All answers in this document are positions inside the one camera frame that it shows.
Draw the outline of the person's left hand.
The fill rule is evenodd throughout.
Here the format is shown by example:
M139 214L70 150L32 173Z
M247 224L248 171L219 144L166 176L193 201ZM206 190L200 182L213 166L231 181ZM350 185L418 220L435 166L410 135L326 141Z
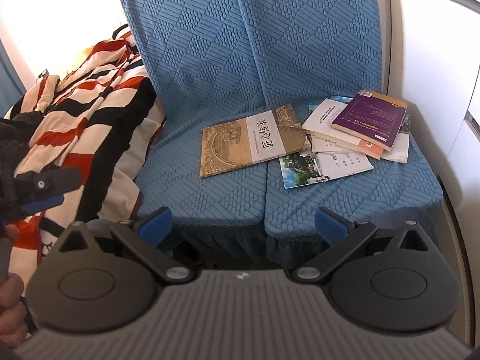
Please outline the person's left hand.
M1 342L9 348L20 345L29 333L25 321L27 311L20 300L23 291L24 281L16 273L8 275L7 281L1 285Z

